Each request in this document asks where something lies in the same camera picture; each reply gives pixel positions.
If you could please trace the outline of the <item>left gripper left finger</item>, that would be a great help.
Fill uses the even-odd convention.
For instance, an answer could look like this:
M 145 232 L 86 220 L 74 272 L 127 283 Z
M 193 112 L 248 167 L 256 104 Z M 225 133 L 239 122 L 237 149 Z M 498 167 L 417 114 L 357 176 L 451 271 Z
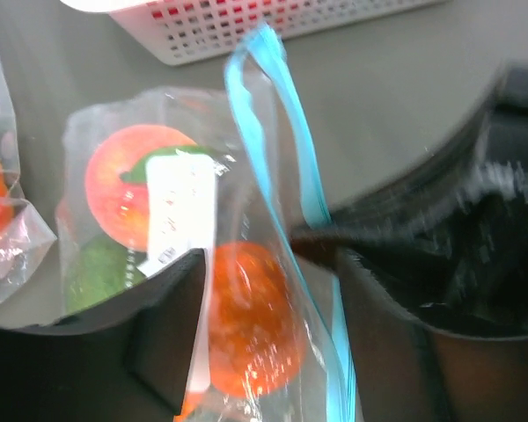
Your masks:
M 206 258 L 51 325 L 0 328 L 0 421 L 170 421 L 184 400 Z

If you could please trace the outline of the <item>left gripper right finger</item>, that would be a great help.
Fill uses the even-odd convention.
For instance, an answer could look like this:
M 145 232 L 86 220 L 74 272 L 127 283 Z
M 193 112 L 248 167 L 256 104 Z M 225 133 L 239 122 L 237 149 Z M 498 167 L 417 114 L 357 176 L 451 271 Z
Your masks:
M 336 253 L 365 421 L 528 421 L 528 337 L 439 331 L 408 314 L 350 249 Z

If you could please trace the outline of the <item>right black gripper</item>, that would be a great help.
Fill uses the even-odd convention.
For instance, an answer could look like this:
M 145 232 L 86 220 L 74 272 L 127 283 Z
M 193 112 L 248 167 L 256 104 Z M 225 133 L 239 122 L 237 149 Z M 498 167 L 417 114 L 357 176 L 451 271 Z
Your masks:
M 360 257 L 408 314 L 439 331 L 528 337 L 528 65 L 496 79 L 424 162 L 349 201 L 293 251 L 329 270 Z

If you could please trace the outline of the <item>orange fake pumpkin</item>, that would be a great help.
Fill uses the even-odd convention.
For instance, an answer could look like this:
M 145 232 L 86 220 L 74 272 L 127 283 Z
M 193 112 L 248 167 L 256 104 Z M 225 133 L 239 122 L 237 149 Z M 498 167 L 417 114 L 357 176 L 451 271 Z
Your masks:
M 211 386 L 250 401 L 274 395 L 300 375 L 307 350 L 303 318 L 272 252 L 248 241 L 217 246 L 209 305 Z

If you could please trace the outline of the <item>blue-zip clear bag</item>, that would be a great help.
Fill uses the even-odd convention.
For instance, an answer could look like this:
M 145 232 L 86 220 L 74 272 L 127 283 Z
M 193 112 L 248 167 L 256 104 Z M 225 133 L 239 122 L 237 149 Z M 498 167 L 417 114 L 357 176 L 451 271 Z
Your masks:
M 186 392 L 170 421 L 354 420 L 356 373 L 340 283 L 320 272 L 305 276 L 289 243 L 293 226 L 318 226 L 331 215 L 285 50 L 270 25 L 258 25 L 237 45 L 220 91 L 162 86 L 71 114 L 62 135 L 64 190 L 56 209 L 63 300 L 70 262 L 95 236 L 106 235 L 88 207 L 87 164 L 109 135 L 142 124 L 175 128 L 196 142 L 157 149 L 121 175 L 148 190 L 148 244 L 137 267 L 143 282 L 192 249 L 206 258 Z M 214 256 L 217 246 L 234 241 L 260 244 L 278 259 L 308 345 L 300 375 L 256 401 L 226 396 L 210 384 Z

